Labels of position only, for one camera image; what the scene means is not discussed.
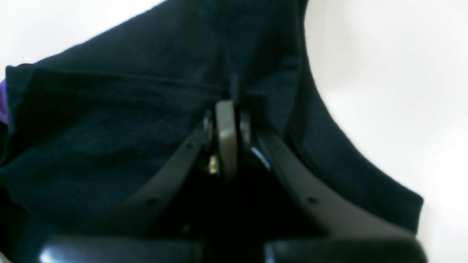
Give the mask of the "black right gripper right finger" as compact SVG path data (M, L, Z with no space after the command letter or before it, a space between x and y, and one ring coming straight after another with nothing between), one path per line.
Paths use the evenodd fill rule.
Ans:
M241 144L278 180L293 203L325 233L264 245L266 263L426 263L415 236L346 200L314 175L269 128L239 112Z

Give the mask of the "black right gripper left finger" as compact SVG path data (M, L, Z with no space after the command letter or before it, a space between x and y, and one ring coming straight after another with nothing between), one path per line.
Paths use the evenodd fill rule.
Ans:
M196 241L148 240L148 231L183 187L199 160L215 156L216 172L236 175L236 109L221 100L165 165L129 198L68 235L54 236L39 253L40 263L199 263Z

